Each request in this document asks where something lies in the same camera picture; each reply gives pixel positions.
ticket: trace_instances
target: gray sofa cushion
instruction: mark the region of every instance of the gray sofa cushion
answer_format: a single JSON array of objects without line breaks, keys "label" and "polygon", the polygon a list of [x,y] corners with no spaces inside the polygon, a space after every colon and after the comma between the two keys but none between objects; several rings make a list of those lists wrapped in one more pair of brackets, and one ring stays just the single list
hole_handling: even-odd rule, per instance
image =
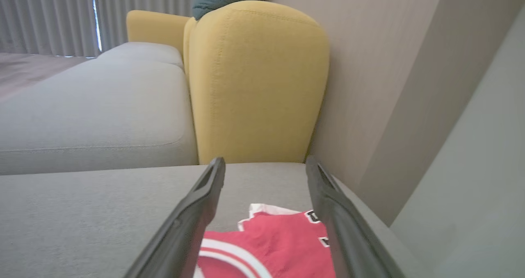
[{"label": "gray sofa cushion", "polygon": [[131,59],[135,61],[156,61],[176,65],[184,70],[182,56],[173,46],[150,42],[126,42],[104,52],[98,59]]},{"label": "gray sofa cushion", "polygon": [[95,59],[0,104],[0,174],[196,164],[175,65]]},{"label": "gray sofa cushion", "polygon": [[[122,277],[205,166],[0,177],[2,277]],[[393,233],[341,188],[407,277],[429,278]],[[208,230],[237,230],[250,203],[311,209],[304,164],[228,164]]]}]

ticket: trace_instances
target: gray carpet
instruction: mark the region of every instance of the gray carpet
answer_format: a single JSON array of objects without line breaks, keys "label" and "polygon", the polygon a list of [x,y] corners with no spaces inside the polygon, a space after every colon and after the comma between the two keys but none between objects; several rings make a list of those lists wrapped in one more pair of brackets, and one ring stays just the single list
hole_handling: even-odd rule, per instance
[{"label": "gray carpet", "polygon": [[0,52],[0,101],[85,61],[84,57]]}]

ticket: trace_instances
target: gray curtain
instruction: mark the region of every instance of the gray curtain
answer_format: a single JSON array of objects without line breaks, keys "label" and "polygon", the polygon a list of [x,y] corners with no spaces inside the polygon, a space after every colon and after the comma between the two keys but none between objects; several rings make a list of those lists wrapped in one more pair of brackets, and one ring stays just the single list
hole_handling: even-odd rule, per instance
[{"label": "gray curtain", "polygon": [[0,0],[0,52],[97,56],[93,0]]},{"label": "gray curtain", "polygon": [[103,51],[127,41],[126,14],[134,9],[190,16],[193,0],[97,0]]}]

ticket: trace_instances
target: beige wall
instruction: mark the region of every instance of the beige wall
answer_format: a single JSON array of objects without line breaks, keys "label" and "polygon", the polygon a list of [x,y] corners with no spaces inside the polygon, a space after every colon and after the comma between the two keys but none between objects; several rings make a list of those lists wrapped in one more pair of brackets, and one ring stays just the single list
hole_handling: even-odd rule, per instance
[{"label": "beige wall", "polygon": [[311,151],[387,224],[443,144],[523,2],[268,1],[304,11],[326,29],[330,77]]}]

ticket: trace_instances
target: red jersey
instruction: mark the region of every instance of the red jersey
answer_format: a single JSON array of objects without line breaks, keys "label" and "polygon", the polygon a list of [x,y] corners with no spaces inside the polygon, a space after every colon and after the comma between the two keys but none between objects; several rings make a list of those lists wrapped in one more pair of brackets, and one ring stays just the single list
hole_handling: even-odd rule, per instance
[{"label": "red jersey", "polygon": [[195,278],[335,278],[326,228],[313,211],[250,205],[239,232],[206,232]]}]

